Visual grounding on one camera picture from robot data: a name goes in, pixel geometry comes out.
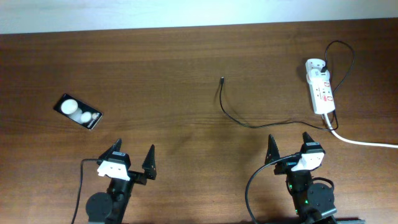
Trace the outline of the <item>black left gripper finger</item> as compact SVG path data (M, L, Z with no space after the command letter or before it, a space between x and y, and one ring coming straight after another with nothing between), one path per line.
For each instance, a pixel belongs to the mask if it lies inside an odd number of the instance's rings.
M99 156L100 160L108 160L113 152L119 152L122 144L122 139L119 138L108 150L106 150L102 155Z
M142 168L144 169L144 175L147 179L155 180L157 171L155 165L155 146L153 144L146 155Z

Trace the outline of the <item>black smartphone with bubble wallpaper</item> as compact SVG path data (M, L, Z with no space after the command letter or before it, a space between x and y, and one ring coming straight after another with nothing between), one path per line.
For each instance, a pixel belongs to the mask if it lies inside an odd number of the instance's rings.
M103 117L103 113L77 98L65 93L53 109L85 129L92 130Z

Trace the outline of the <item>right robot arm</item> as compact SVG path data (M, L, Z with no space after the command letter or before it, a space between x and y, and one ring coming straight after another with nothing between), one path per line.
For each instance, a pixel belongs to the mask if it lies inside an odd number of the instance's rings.
M334 183L323 177L313 177L326 152L319 142L306 132L299 152L281 157L273 136L268 137L265 164L275 165L275 175L286 176L286 186L291 195L301 223L336 223Z

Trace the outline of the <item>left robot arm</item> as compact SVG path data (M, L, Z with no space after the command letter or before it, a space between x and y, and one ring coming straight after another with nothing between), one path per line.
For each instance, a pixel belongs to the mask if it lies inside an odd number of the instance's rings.
M105 192L93 194L86 203L89 223L121 224L132 195L134 185L146 185L157 176L155 146L151 145L142 164L143 172L130 170L131 160L121 152L122 140L118 139L97 159L98 175L110 178Z

